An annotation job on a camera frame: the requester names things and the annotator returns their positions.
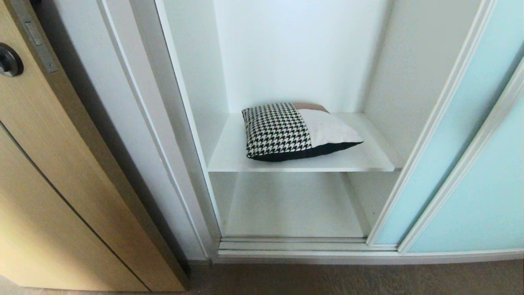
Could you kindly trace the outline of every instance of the door handle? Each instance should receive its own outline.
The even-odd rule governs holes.
[[[24,64],[14,49],[0,43],[0,74],[16,77],[24,72]]]

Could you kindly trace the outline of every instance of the houndstooth pillow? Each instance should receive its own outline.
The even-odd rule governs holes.
[[[319,105],[272,103],[245,109],[242,115],[247,157],[254,160],[279,162],[314,157],[363,142],[358,133]]]

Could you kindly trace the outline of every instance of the wooden door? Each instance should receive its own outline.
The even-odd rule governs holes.
[[[27,287],[147,291],[1,125],[0,274]]]
[[[0,0],[0,32],[0,43],[24,67],[20,76],[0,76],[0,121],[147,289],[184,290],[185,274],[86,113],[29,1]]]

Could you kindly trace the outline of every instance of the white shelf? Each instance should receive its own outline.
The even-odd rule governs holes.
[[[239,173],[225,237],[362,238],[369,231],[346,173]]]
[[[362,172],[395,171],[404,161],[362,113],[335,113],[355,129],[364,143],[344,151],[308,159],[262,162],[246,157],[242,114],[229,114],[208,165],[209,172]]]

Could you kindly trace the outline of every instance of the closet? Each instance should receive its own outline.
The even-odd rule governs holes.
[[[449,27],[435,28],[451,2],[156,3],[223,244],[343,241],[360,249],[471,17],[451,13]],[[467,9],[473,16],[476,4]],[[435,53],[436,45],[448,52]],[[410,84],[420,59],[436,81]],[[248,159],[241,110],[272,102],[321,104],[364,143],[310,159]]]

